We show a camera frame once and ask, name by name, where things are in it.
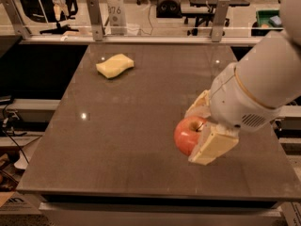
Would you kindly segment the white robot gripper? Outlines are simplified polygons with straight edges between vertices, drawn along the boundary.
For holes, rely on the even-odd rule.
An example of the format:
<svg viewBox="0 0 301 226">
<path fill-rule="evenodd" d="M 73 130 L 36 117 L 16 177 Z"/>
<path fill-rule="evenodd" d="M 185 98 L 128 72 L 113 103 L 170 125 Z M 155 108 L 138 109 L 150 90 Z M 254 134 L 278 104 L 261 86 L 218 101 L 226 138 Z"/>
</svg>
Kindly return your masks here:
<svg viewBox="0 0 301 226">
<path fill-rule="evenodd" d="M 232 62 L 214 79 L 210 93 L 207 89 L 202 91 L 185 112 L 186 118 L 212 116 L 220 123 L 205 123 L 188 161 L 203 166 L 212 163 L 238 144 L 238 129 L 255 132 L 272 121 L 279 111 L 249 96 L 236 73 L 236 63 Z"/>
</svg>

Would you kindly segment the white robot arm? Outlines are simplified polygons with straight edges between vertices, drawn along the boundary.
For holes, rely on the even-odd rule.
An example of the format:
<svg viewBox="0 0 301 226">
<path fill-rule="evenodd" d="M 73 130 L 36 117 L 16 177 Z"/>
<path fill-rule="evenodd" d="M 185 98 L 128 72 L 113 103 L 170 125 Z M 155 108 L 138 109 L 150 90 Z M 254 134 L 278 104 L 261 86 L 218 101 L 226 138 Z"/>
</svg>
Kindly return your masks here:
<svg viewBox="0 0 301 226">
<path fill-rule="evenodd" d="M 242 131 L 255 132 L 301 94 L 301 0 L 281 0 L 283 30 L 266 34 L 229 64 L 186 112 L 207 119 L 191 163 L 208 165 L 234 148 Z"/>
</svg>

